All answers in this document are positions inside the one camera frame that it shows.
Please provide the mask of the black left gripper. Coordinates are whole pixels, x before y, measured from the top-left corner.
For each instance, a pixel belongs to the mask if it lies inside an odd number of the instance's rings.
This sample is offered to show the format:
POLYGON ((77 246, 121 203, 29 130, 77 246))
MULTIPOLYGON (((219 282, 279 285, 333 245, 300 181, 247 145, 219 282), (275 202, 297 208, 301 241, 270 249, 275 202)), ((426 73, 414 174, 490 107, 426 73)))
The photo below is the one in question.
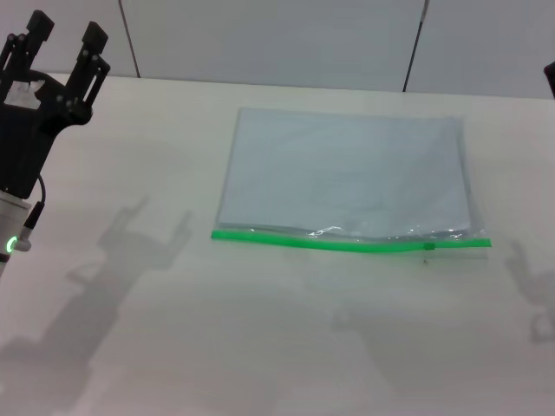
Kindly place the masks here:
POLYGON ((54 22, 35 10, 27 33, 8 34, 1 52, 1 190, 29 198, 57 135, 92 118, 92 106, 111 69, 101 57, 108 35, 90 22, 82 49, 65 84, 33 70, 33 61, 49 39, 54 22), (39 107, 26 108, 5 102, 14 82, 41 81, 36 91, 39 107))

